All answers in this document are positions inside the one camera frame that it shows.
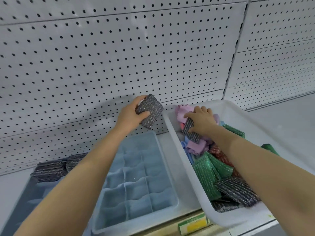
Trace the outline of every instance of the right arm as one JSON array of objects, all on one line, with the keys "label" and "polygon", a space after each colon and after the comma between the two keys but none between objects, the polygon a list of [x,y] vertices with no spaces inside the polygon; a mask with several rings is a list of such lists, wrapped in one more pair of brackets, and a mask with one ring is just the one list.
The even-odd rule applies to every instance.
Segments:
[{"label": "right arm", "polygon": [[314,175],[218,126],[210,108],[197,106],[184,117],[194,121],[190,131],[220,147],[289,235],[314,235]]}]

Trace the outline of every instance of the blue cloth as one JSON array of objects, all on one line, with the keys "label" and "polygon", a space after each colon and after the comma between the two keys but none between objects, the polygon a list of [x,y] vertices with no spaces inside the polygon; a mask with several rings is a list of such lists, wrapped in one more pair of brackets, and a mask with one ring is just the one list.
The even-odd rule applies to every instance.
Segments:
[{"label": "blue cloth", "polygon": [[190,164],[194,164],[194,160],[192,158],[192,155],[186,149],[187,142],[189,141],[189,139],[187,138],[187,142],[186,142],[186,138],[187,137],[185,137],[185,141],[184,142],[180,142],[180,143],[181,143],[181,146],[183,147],[183,149],[184,149],[184,151],[185,151],[185,153],[186,153],[186,155],[187,155],[187,157],[188,157],[188,159],[190,161]]}]

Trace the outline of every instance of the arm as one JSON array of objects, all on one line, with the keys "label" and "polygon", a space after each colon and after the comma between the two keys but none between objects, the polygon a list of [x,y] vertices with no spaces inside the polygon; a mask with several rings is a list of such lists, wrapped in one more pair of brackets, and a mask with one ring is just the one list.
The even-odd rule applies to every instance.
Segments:
[{"label": "arm", "polygon": [[81,236],[91,215],[118,146],[129,132],[149,116],[135,108],[146,95],[124,107],[116,126],[47,195],[25,219],[15,236]]},{"label": "arm", "polygon": [[190,131],[210,137],[260,196],[289,235],[314,235],[315,176],[218,126],[211,109],[187,113]]}]

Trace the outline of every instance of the left arm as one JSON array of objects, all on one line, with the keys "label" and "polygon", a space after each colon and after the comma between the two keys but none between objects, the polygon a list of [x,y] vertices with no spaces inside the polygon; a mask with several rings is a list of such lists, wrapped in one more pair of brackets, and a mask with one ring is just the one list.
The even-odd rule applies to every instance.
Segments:
[{"label": "left arm", "polygon": [[82,235],[121,141],[150,114],[135,112],[145,97],[135,98],[122,109],[116,126],[53,188],[15,236]]}]

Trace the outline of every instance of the hand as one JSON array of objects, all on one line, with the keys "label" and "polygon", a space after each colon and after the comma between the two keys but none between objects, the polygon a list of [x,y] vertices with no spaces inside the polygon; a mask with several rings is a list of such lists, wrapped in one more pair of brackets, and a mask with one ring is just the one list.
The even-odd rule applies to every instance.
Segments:
[{"label": "hand", "polygon": [[207,136],[212,125],[217,125],[210,108],[196,106],[194,112],[186,113],[184,118],[191,118],[194,121],[194,126],[189,129],[189,132],[198,133],[201,136]]},{"label": "hand", "polygon": [[139,115],[136,114],[136,107],[138,106],[138,103],[146,97],[147,95],[136,97],[132,103],[128,104],[120,111],[115,129],[119,129],[127,135],[134,130],[143,119],[150,115],[149,111],[143,112]]}]

